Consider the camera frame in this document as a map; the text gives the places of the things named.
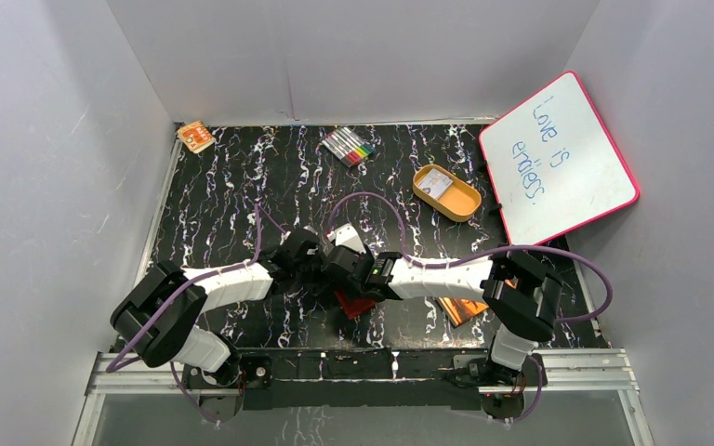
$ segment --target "yellow tray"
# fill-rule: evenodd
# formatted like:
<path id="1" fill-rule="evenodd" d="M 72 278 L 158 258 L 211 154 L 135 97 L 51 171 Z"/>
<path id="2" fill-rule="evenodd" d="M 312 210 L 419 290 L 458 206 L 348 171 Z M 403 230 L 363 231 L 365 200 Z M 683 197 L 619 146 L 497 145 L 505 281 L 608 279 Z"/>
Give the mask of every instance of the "yellow tray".
<path id="1" fill-rule="evenodd" d="M 417 183 L 419 183 L 431 169 L 436 169 L 453 180 L 453 184 L 439 197 L 439 200 L 431 197 L 417 186 Z M 469 218 L 475 214 L 475 211 L 478 210 L 483 200 L 480 193 L 472 186 L 461 181 L 458 177 L 436 164 L 424 165 L 423 168 L 417 171 L 415 177 L 412 179 L 412 191 L 416 196 L 423 199 L 424 202 L 433 206 L 434 209 L 458 223 L 469 220 Z"/>

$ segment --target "white wall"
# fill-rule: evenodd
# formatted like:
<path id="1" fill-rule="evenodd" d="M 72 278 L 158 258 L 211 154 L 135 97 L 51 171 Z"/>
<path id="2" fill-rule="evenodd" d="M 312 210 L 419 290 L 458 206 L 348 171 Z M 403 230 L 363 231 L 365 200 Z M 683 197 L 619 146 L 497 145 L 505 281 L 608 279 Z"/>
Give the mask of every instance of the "white wall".
<path id="1" fill-rule="evenodd" d="M 714 445 L 714 2 L 604 0 L 568 68 L 641 185 L 571 244 L 615 284 L 602 322 L 657 444 Z"/>
<path id="2" fill-rule="evenodd" d="M 103 0 L 0 1 L 0 445 L 72 440 L 172 135 Z"/>
<path id="3" fill-rule="evenodd" d="M 599 0 L 109 0 L 175 121 L 499 115 L 562 72 Z"/>

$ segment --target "marker set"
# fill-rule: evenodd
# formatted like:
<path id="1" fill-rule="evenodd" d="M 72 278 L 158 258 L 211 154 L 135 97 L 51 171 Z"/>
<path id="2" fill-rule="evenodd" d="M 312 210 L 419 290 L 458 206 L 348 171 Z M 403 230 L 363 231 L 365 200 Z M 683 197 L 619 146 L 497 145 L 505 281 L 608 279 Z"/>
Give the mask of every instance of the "marker set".
<path id="1" fill-rule="evenodd" d="M 374 152 L 374 146 L 365 142 L 348 127 L 339 127 L 327 135 L 322 144 L 347 167 L 359 164 Z"/>

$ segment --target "whiteboard with handwriting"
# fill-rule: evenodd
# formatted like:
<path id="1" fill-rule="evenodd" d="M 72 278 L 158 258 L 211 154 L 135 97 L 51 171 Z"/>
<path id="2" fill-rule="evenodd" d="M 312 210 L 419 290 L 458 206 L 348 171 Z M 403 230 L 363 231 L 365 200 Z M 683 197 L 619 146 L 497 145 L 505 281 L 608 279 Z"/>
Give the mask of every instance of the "whiteboard with handwriting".
<path id="1" fill-rule="evenodd" d="M 480 143 L 510 243 L 547 242 L 639 197 L 575 72 L 486 127 Z"/>

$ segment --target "black marble table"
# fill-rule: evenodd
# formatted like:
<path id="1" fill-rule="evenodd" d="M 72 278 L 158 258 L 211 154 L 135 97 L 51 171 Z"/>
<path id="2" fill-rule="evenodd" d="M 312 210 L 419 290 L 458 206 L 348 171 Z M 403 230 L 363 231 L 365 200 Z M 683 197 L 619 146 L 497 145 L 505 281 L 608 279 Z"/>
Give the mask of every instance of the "black marble table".
<path id="1" fill-rule="evenodd" d="M 504 243 L 499 215 L 487 211 L 494 195 L 480 168 L 481 125 L 369 125 L 353 129 L 377 148 L 347 169 L 319 142 L 331 126 L 212 127 L 217 146 L 199 154 L 182 149 L 152 251 L 152 261 L 172 259 L 190 268 L 217 267 L 249 258 L 259 201 L 287 228 L 323 225 L 335 203 L 368 190 L 396 203 L 409 225 L 409 249 L 424 257 L 460 257 Z M 439 164 L 480 191 L 483 205 L 466 223 L 435 212 L 412 192 L 422 165 Z M 350 221 L 374 251 L 397 251 L 400 236 L 389 209 L 374 200 L 346 206 L 337 225 Z M 280 231 L 265 220 L 263 238 Z M 567 248 L 565 239 L 552 246 Z M 573 262 L 541 256 L 567 281 L 560 312 L 587 311 Z M 349 320 L 334 298 L 316 300 L 297 291 L 259 302 L 216 308 L 199 323 L 244 348 L 480 348 L 498 320 L 491 311 L 453 328 L 434 298 L 380 303 Z M 564 324 L 548 347 L 606 347 L 590 322 Z"/>

